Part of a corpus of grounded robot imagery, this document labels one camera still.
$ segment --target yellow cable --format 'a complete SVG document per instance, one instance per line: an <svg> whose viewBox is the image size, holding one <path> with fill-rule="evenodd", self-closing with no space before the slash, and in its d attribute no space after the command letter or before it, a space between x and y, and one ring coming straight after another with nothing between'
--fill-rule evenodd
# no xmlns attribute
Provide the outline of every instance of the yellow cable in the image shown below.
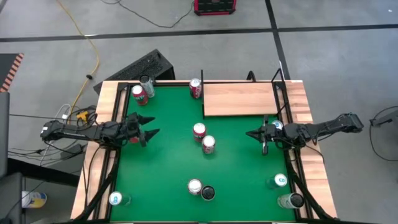
<svg viewBox="0 0 398 224"><path fill-rule="evenodd" d="M93 49L94 49L94 51L95 51L95 55L96 55L96 58L97 58L97 63L96 63L96 65L95 65L94 69L90 72L90 75L93 75L93 74L97 71L98 66L100 65L100 55L99 55L99 53L98 53L98 50L97 50L97 48L95 47L94 43L93 43L87 36L85 36L85 35L82 33L82 31L79 29L79 27L77 26L77 23L76 23L75 19L74 19L73 16L69 13L68 9L66 9L66 8L63 6L63 4L62 4L59 0L57 0L57 2L58 2L58 4L61 6L61 8L68 14L69 18L70 18L70 19L72 20L72 22L74 23L74 25L75 25L77 31L79 32L79 34L82 35L85 39L87 39L88 42L91 44L91 46L93 46ZM79 100L81 94L83 93L84 88L85 88L86 85L87 85L88 80L89 80L89 79L87 78L86 81L84 82L83 86L81 86L80 91L79 91L79 94L76 96L76 99L75 99L75 101L74 101L73 104L72 104L72 108L70 109L70 114L71 114L71 115L72 115L72 113L73 113L73 109L75 108L77 101Z"/></svg>

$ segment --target wooden table frame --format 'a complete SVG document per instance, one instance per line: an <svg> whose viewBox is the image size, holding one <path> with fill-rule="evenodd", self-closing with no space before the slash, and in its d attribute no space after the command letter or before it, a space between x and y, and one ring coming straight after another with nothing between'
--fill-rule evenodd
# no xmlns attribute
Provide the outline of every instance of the wooden table frame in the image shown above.
<svg viewBox="0 0 398 224"><path fill-rule="evenodd" d="M247 83L253 82L253 80L204 80L204 83ZM303 88L302 81L282 81L271 80L275 83L283 83L283 85L277 86L274 89L277 107L280 113L278 114L279 119L285 123L311 123L312 117L308 106L307 97ZM271 82L270 80L261 80L257 82ZM125 99L127 97L122 83L138 83L138 81L108 81L103 83L103 89L99 96L98 106L96 112L98 113L98 122L105 122L109 120L120 121L125 112ZM159 86L187 86L188 80L167 80L157 81ZM90 142L85 156L85 169L86 174L88 173L88 164L93 157L94 151L97 149L96 143ZM313 152L308 150L306 147L301 151L301 157L295 159L298 156L297 152L285 153L285 160L290 162L290 158L294 158L294 168L298 172L299 176L305 177L304 181L307 183L307 188L318 201L318 203L325 209L331 216L336 216L333 199L331 197L330 188L327 181L325 167L322 163L322 158ZM111 170L114 163L115 152L106 151L100 149L96 156L93 158L93 164L91 167L90 186L88 189L88 200L90 201L94 194L97 192L100 182L104 180L106 175ZM291 183L290 188L295 192L296 187ZM103 194L101 203L97 206L96 210L91 214L90 218L103 219L109 218L109 207L108 207L108 195L109 187ZM84 181L83 175L80 176L80 182L78 190L76 192L75 203L73 205L71 218L77 217L84 208ZM295 216L302 218L311 218L311 208L306 204L302 209L295 211Z"/></svg>

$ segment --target white cable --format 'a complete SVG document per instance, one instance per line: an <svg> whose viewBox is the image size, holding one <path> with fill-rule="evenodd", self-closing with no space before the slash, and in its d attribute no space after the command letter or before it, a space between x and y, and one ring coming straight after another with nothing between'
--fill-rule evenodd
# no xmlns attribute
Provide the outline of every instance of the white cable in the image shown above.
<svg viewBox="0 0 398 224"><path fill-rule="evenodd" d="M54 118L57 118L57 117L58 117L58 115L60 114L61 110L63 110L64 107L67 107L67 109L65 110L64 114L62 115L62 118L65 117L65 116L64 116L65 114L68 114L68 113L72 112L72 111L71 111L72 106L70 106L70 104L68 104L68 103L65 103L65 104L62 105L61 108L58 110L58 112L57 112L57 114L54 116ZM67 123L67 118L63 120L63 123L64 123L64 124ZM44 159L45 155L47 154L47 151L49 150L49 148L50 148L50 146L47 146L47 147L45 148L44 154L43 154L42 158L40 159L39 166L42 166L43 159Z"/></svg>

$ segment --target soda can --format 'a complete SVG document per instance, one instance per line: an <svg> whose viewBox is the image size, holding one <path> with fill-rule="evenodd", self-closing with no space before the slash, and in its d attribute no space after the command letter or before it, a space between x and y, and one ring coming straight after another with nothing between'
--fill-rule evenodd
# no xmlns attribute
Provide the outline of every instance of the soda can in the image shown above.
<svg viewBox="0 0 398 224"><path fill-rule="evenodd" d="M201 142L201 148L205 154L211 154L216 147L216 140L213 136L205 136Z"/></svg>
<svg viewBox="0 0 398 224"><path fill-rule="evenodd" d="M112 192L111 195L109 195L109 203L111 205L129 205L131 202L131 196L130 195L125 195L120 192Z"/></svg>
<svg viewBox="0 0 398 224"><path fill-rule="evenodd" d="M193 78L189 82L189 90L192 98L199 99L201 97L201 81L197 78Z"/></svg>
<svg viewBox="0 0 398 224"><path fill-rule="evenodd" d="M283 174L277 174L267 180L267 185L270 189L276 189L278 187L284 187L287 184L287 178Z"/></svg>
<svg viewBox="0 0 398 224"><path fill-rule="evenodd" d="M282 208L301 208L304 205L304 198L298 193L282 195L278 197L278 205Z"/></svg>
<svg viewBox="0 0 398 224"><path fill-rule="evenodd" d="M198 179L192 179L188 183L188 190L192 195L199 195L201 191L201 182Z"/></svg>
<svg viewBox="0 0 398 224"><path fill-rule="evenodd" d="M282 128L284 127L284 124L282 124L282 122L275 120L272 122L273 125L275 125L275 127L279 130L282 130Z"/></svg>
<svg viewBox="0 0 398 224"><path fill-rule="evenodd" d="M132 95L135 97L138 105L146 105L148 103L148 96L147 93L144 91L142 86L136 85L132 88Z"/></svg>
<svg viewBox="0 0 398 224"><path fill-rule="evenodd" d="M206 136L206 126L202 123L197 123L193 126L193 138L201 142Z"/></svg>
<svg viewBox="0 0 398 224"><path fill-rule="evenodd" d="M154 88L154 81L148 75L141 75L139 78L139 83L147 93L149 98L155 96L155 88Z"/></svg>
<svg viewBox="0 0 398 224"><path fill-rule="evenodd" d="M203 189L201 190L201 197L205 201L210 201L214 198L216 195L216 191L212 186L204 186Z"/></svg>

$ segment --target label on can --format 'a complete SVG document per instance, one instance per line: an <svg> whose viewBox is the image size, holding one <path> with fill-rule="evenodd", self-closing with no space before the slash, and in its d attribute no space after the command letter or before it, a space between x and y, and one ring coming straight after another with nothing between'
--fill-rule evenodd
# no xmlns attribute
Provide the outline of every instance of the label on can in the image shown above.
<svg viewBox="0 0 398 224"><path fill-rule="evenodd" d="M109 203L111 205L129 205L131 197L128 195L122 195L120 192L112 192L109 196Z"/></svg>
<svg viewBox="0 0 398 224"><path fill-rule="evenodd" d="M194 99L199 99L201 97L201 81L194 78L189 83L190 94Z"/></svg>
<svg viewBox="0 0 398 224"><path fill-rule="evenodd" d="M155 96L154 82L148 75L141 76L139 82L149 98Z"/></svg>
<svg viewBox="0 0 398 224"><path fill-rule="evenodd" d="M130 142L135 144L135 143L139 143L139 138L138 137L132 137L130 138Z"/></svg>
<svg viewBox="0 0 398 224"><path fill-rule="evenodd" d="M148 103L148 96L140 85L134 86L131 91L138 105L146 105Z"/></svg>
<svg viewBox="0 0 398 224"><path fill-rule="evenodd" d="M283 174L277 174L267 180L269 188L275 189L278 187L284 187L287 184L287 178Z"/></svg>
<svg viewBox="0 0 398 224"><path fill-rule="evenodd" d="M46 201L45 193L22 191L22 208L41 208Z"/></svg>
<svg viewBox="0 0 398 224"><path fill-rule="evenodd" d="M201 145L205 154L211 154L215 150L216 140L213 136L206 136L203 138Z"/></svg>
<svg viewBox="0 0 398 224"><path fill-rule="evenodd" d="M193 138L201 142L202 139L206 136L206 126L202 123L197 123L193 126Z"/></svg>
<svg viewBox="0 0 398 224"><path fill-rule="evenodd" d="M282 122L275 120L272 122L273 125L275 125L275 127L279 130L282 130L282 128L284 127L284 125L282 124Z"/></svg>
<svg viewBox="0 0 398 224"><path fill-rule="evenodd" d="M282 195L278 197L278 205L282 208L300 208L304 205L304 199L298 193Z"/></svg>

